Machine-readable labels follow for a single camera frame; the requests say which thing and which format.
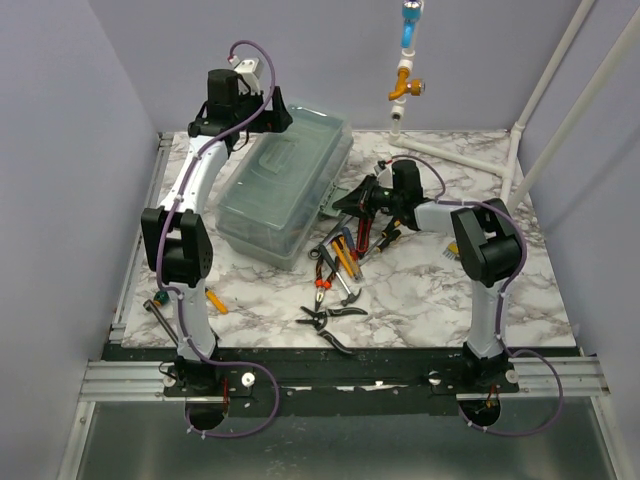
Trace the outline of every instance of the plastic storage bin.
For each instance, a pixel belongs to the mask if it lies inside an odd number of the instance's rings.
[[[216,203],[216,227],[237,252],[291,270],[353,136],[348,122],[291,105],[286,132],[253,145]]]

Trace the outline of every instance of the faucet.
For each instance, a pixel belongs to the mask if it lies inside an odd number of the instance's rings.
[[[404,0],[402,3],[402,16],[404,17],[404,29],[402,31],[402,48],[411,46],[411,38],[420,20],[422,13],[422,0]]]

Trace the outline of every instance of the gray wall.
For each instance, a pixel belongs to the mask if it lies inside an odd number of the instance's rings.
[[[388,128],[399,0],[89,1],[159,130],[186,128],[207,71],[225,68],[241,38],[273,56],[285,100],[341,111],[358,128]],[[406,127],[510,127],[578,3],[427,1],[415,63],[427,91],[409,100]]]
[[[85,0],[0,15],[0,472],[55,478],[157,136]]]
[[[600,1],[524,134],[525,170],[615,42],[637,0]],[[532,198],[569,318],[597,352],[631,453],[640,452],[640,45],[558,152]],[[634,456],[640,474],[640,459]]]

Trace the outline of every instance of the marble surface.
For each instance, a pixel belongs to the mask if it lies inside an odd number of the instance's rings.
[[[508,148],[506,132],[406,133],[416,140],[446,150],[495,163],[504,163]],[[357,186],[373,165],[390,154],[406,152],[390,147],[381,132],[355,132],[355,143],[340,185]],[[188,137],[176,135],[161,197],[170,189],[188,149]],[[317,225],[311,240],[292,272],[285,272],[234,252],[215,230],[213,203],[216,194],[238,165],[248,147],[232,155],[222,168],[209,197],[204,221],[215,251],[214,267],[207,284],[230,312],[220,315],[208,304],[211,326],[224,347],[323,347],[328,344],[308,325],[299,307],[313,306],[315,262],[306,252],[331,229],[335,220]],[[446,199],[484,200],[498,196],[500,180],[488,173],[422,155],[441,173],[447,184]],[[438,182],[420,167],[425,193],[438,191]],[[388,221],[378,215],[372,238]],[[544,237],[530,206],[521,206],[516,219],[528,242],[529,259],[513,284],[507,323],[507,342],[512,346],[573,346],[575,341],[547,255]],[[352,223],[355,233],[356,224]],[[396,244],[363,266],[362,295],[355,306],[367,316],[329,320],[327,329],[351,347],[453,347],[462,345],[471,320],[471,285],[460,264],[443,255],[452,238],[404,229]],[[142,303],[156,291],[155,274],[146,259],[138,272],[137,287],[126,321],[126,347],[164,347],[171,343]],[[339,284],[327,292],[324,306],[339,306]],[[172,324],[173,310],[163,307]]]

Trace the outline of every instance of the white pvc pipe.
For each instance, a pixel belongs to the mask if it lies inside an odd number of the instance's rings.
[[[518,147],[520,146],[521,138],[522,130],[511,130],[507,164],[504,167],[504,177],[502,179],[502,188],[500,189],[500,198],[505,203],[509,200],[509,194],[511,193],[511,187],[513,186],[513,177],[516,174],[516,161],[518,159]]]
[[[582,0],[580,5],[576,9],[576,13],[573,15],[571,22],[569,22],[569,26],[567,27],[567,30],[564,32],[564,35],[560,39],[560,43],[558,43],[558,46],[553,52],[553,55],[551,56],[551,59],[549,60],[547,67],[544,69],[544,72],[542,73],[540,80],[538,80],[538,84],[536,85],[536,88],[533,90],[533,93],[531,94],[531,97],[529,98],[527,105],[524,107],[524,110],[522,111],[522,114],[518,119],[517,123],[522,129],[524,129],[524,127],[527,125],[527,122],[529,121],[531,114],[533,113],[535,108],[538,106],[538,103],[540,102],[540,98],[542,98],[542,94],[545,92],[545,90],[549,86],[549,82],[551,82],[551,79],[553,78],[553,75],[556,73],[556,70],[558,69],[560,62],[562,61],[565,54],[567,53],[569,46],[571,46],[573,39],[578,33],[578,30],[580,30],[580,27],[584,23],[585,18],[587,18],[587,14],[591,10],[591,7],[593,6],[594,3],[595,3],[595,0]]]
[[[562,146],[576,123],[578,123],[578,120],[580,120],[582,115],[587,111],[600,89],[607,83],[620,61],[626,56],[631,47],[635,45],[639,34],[640,8],[636,10],[627,26],[624,27],[618,40],[616,40],[616,43],[611,47],[611,50],[609,50],[609,53],[607,53],[607,56],[593,74],[589,83],[587,83],[587,86],[573,104],[571,110],[569,110],[569,113],[558,127],[558,130],[556,130],[556,133],[553,134],[553,137],[551,137],[551,140],[549,140],[549,143],[535,161],[533,167],[531,167],[531,170],[529,170],[524,177],[518,189],[511,198],[509,198],[507,208],[511,213],[515,211],[516,207],[520,205],[520,202],[522,202],[527,193],[529,193],[532,185],[538,180],[544,168],[551,162],[560,146]]]
[[[445,160],[460,163],[462,165],[466,165],[467,167],[473,167],[478,170],[493,173],[494,175],[502,176],[504,173],[504,167],[500,165],[494,165],[493,163],[483,162],[481,160],[476,160],[475,158],[465,157],[464,155],[449,152],[447,150],[442,150],[441,148],[432,147],[430,145],[411,140],[410,138],[389,135],[389,143],[395,147],[409,148],[411,150],[426,153],[434,157],[444,158]]]

